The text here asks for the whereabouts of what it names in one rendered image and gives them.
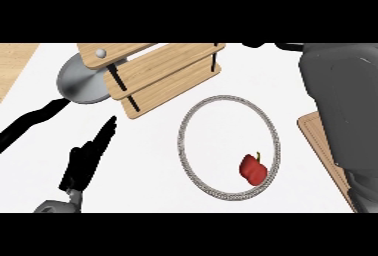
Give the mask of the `white round placemat grey rim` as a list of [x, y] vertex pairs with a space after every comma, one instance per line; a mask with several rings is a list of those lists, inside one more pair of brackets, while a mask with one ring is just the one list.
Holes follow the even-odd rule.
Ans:
[[[254, 198], [270, 186], [281, 165], [281, 141], [263, 110], [244, 98], [217, 95], [188, 111], [177, 135], [179, 159], [199, 190], [225, 201]], [[239, 174], [247, 154], [260, 156], [267, 177], [253, 186]]]

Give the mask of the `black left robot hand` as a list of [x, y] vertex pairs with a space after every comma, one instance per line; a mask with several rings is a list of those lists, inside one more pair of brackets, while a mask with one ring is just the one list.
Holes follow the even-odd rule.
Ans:
[[70, 152], [70, 162], [59, 184], [62, 191], [77, 190], [83, 192], [92, 181], [101, 157], [115, 135], [117, 117], [112, 116], [101, 128], [92, 141], [81, 147], [74, 147]]

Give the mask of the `pale wooden board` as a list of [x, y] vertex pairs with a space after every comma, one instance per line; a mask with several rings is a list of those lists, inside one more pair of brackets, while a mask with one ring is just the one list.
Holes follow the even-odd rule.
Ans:
[[0, 102], [37, 50], [39, 43], [0, 43]]

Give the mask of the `wooden tiered shelf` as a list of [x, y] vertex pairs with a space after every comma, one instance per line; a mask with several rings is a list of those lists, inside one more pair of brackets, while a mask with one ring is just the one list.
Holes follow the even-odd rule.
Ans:
[[136, 119], [220, 73], [216, 61], [225, 43], [168, 43], [124, 64], [115, 63], [154, 43], [78, 43], [90, 70], [105, 69], [102, 80], [126, 115]]

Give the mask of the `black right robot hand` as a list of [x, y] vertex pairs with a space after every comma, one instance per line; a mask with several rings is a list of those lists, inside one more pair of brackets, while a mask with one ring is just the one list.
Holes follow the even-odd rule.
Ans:
[[[263, 46], [263, 43], [244, 43], [244, 46], [250, 48], [259, 48]], [[303, 43], [276, 43], [275, 46], [285, 51], [301, 52], [304, 50]]]

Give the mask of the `red bell pepper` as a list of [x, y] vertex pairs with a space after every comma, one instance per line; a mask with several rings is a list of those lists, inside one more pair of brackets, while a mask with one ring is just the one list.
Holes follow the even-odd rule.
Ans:
[[239, 164], [239, 174], [253, 186], [259, 186], [267, 177], [267, 168], [260, 163], [260, 156], [247, 154]]

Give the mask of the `tan stitched placemat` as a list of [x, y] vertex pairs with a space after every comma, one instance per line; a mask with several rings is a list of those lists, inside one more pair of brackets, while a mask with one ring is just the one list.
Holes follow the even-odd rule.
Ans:
[[350, 185], [346, 179], [344, 170], [334, 163], [334, 158], [332, 158], [332, 153], [328, 145], [328, 139], [325, 135], [319, 113], [313, 112], [301, 116], [297, 120], [297, 125], [306, 137], [306, 140], [310, 144], [310, 147], [318, 155], [318, 158], [324, 164], [324, 167], [328, 171], [332, 181], [338, 187], [343, 197], [349, 203], [349, 206], [353, 212], [357, 212], [349, 196]]

